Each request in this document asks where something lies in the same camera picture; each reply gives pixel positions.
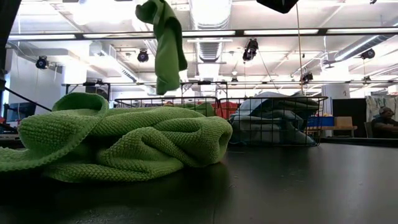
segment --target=man sitting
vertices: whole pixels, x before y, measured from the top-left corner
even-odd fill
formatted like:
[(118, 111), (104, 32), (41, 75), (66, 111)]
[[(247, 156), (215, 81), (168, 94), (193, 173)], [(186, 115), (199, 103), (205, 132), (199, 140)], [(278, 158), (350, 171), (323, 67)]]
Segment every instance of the man sitting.
[(372, 120), (374, 138), (398, 138), (398, 122), (392, 119), (394, 112), (388, 107), (379, 110), (380, 117)]

